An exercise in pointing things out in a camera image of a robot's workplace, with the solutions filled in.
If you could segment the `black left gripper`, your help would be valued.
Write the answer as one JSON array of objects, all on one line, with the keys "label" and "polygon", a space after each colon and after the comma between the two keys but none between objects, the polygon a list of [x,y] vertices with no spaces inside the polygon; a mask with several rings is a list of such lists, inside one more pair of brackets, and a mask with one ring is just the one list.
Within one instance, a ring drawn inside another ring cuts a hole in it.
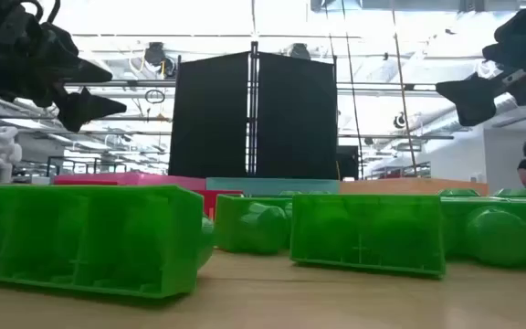
[{"label": "black left gripper", "polygon": [[70,34],[53,22],[61,0],[47,18],[38,0],[0,0],[0,97],[58,106],[58,120],[78,133],[90,121],[127,111],[127,106],[87,88],[67,93],[63,83],[107,82],[112,73],[79,58]]}]

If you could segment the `long green four-stud block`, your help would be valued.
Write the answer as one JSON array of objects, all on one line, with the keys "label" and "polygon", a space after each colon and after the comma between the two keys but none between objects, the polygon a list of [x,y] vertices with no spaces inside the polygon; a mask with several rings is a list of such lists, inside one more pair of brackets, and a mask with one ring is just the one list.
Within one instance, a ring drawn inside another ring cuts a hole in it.
[{"label": "long green four-stud block", "polygon": [[289,249],[292,197],[220,195],[216,199],[215,245],[258,255]]},{"label": "long green four-stud block", "polygon": [[214,249],[180,186],[0,185],[0,282],[162,299],[195,289]]},{"label": "long green four-stud block", "polygon": [[526,198],[443,196],[446,256],[526,267]]}]

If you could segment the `short green block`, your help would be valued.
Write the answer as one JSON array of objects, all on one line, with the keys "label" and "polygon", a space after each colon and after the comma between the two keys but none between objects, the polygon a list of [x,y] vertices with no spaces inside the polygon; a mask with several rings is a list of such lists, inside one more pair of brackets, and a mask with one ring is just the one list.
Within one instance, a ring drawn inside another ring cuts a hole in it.
[{"label": "short green block", "polygon": [[289,251],[298,263],[441,278],[440,197],[296,195]]},{"label": "short green block", "polygon": [[[481,196],[477,190],[468,189],[468,188],[450,188],[444,189],[438,192],[440,196],[461,196],[461,197],[470,197],[470,196]],[[503,197],[503,198],[526,198],[526,188],[522,189],[501,189],[494,194],[491,194],[493,197]]]}]

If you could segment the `small green two-stud block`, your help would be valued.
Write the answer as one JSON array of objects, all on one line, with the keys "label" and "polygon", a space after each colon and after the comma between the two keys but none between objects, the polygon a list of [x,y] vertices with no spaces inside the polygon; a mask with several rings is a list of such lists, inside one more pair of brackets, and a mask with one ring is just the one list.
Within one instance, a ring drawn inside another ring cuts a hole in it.
[{"label": "small green two-stud block", "polygon": [[330,195],[332,192],[324,190],[311,190],[311,191],[296,191],[296,190],[286,190],[281,191],[279,196],[281,197],[293,197],[296,195]]}]

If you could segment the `black metal railing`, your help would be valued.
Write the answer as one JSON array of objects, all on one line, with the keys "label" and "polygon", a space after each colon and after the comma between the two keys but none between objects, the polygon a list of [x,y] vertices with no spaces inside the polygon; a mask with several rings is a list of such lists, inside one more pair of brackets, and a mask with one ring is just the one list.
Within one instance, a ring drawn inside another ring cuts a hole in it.
[{"label": "black metal railing", "polygon": [[99,157],[49,156],[46,162],[46,176],[68,174],[126,173],[124,162],[103,160]]}]

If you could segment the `white humanoid robot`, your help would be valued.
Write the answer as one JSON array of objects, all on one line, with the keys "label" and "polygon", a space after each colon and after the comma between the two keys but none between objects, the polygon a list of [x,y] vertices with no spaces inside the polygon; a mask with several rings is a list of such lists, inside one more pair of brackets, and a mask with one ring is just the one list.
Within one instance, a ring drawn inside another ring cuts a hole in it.
[{"label": "white humanoid robot", "polygon": [[22,146],[16,142],[18,129],[0,127],[0,183],[11,183],[14,165],[22,160]]}]

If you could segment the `pink plastic bin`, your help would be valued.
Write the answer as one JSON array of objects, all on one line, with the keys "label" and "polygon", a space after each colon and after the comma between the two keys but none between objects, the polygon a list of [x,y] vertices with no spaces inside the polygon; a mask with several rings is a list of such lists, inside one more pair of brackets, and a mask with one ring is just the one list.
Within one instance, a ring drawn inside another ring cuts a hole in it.
[{"label": "pink plastic bin", "polygon": [[204,178],[193,178],[176,175],[156,175],[145,173],[103,173],[103,174],[78,174],[78,175],[56,175],[55,179],[91,179],[117,181],[119,186],[161,186],[175,185],[189,190],[206,190]]}]

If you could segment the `black screen panel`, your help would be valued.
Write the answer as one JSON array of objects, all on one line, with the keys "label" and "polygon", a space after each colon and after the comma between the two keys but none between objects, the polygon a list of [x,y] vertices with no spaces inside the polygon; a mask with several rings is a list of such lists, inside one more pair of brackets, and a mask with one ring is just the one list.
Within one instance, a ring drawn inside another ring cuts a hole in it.
[{"label": "black screen panel", "polygon": [[335,179],[337,121],[332,64],[259,55],[256,176]]},{"label": "black screen panel", "polygon": [[247,60],[242,52],[181,64],[169,175],[247,175]]}]

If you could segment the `orange plastic bin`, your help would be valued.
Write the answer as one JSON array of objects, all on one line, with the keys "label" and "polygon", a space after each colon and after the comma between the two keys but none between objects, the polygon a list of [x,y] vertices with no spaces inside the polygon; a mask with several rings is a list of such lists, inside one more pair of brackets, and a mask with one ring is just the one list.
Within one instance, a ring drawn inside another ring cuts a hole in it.
[{"label": "orange plastic bin", "polygon": [[386,178],[340,182],[343,195],[435,195],[445,189],[473,189],[480,195],[489,193],[486,183],[438,178]]}]

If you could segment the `black background panel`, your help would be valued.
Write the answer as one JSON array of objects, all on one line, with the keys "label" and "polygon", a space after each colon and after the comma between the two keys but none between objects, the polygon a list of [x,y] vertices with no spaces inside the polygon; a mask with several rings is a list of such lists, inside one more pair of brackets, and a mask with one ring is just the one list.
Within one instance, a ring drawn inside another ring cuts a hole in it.
[{"label": "black background panel", "polygon": [[345,178],[359,179],[358,147],[339,145],[336,153],[338,177],[341,181]]}]

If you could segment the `black screen stand pole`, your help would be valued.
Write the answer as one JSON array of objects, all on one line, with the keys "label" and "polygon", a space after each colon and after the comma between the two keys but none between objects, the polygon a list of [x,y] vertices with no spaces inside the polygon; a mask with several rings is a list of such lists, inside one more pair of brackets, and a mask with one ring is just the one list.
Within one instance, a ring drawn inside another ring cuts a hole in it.
[{"label": "black screen stand pole", "polygon": [[258,42],[250,43],[249,53],[248,174],[256,174],[258,127]]}]

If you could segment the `teal plastic bin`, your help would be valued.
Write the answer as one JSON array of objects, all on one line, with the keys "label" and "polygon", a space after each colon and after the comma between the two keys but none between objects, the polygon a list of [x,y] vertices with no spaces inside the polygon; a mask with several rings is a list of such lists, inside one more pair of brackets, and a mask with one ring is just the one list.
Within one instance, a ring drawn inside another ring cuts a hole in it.
[{"label": "teal plastic bin", "polygon": [[340,192],[339,181],[326,179],[209,177],[205,182],[207,190],[235,190],[252,196],[278,196],[284,191],[329,194]]}]

